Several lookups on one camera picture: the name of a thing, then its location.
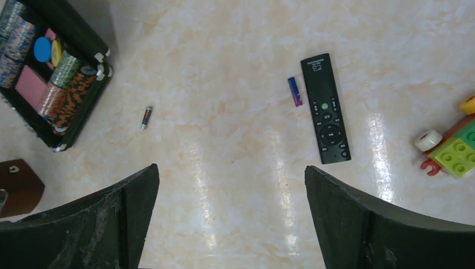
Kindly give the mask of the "blue purple AA battery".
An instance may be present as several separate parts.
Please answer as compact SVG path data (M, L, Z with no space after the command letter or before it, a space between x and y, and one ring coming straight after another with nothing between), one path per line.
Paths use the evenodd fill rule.
M302 100L300 97L300 92L296 83L296 80L294 77L290 77L288 80L288 85L291 90L292 98L294 100L294 104L296 107L299 107L302 105Z

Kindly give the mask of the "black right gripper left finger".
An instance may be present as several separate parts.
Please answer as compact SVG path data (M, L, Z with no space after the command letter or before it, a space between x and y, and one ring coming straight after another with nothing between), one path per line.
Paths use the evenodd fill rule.
M1 222L1 267L138 268L159 184L151 164L75 201Z

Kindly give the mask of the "black remote control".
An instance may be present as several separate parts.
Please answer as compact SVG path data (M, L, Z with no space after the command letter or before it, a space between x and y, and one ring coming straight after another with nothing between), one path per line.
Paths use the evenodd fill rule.
M351 160L330 54L300 63L322 164Z

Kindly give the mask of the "black silver AA battery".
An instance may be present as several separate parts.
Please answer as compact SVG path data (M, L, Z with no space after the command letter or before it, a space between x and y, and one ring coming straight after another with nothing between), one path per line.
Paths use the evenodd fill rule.
M147 106L146 107L146 110L145 110L145 113L143 115L142 122L141 122L141 129L142 130L144 130L148 127L148 123L150 121L150 116L151 116L152 111L153 111L152 106Z

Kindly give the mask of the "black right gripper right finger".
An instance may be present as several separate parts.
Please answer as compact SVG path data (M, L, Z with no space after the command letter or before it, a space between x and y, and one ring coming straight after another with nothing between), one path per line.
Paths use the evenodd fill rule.
M305 185L326 268L473 268L474 226L422 215L308 166Z

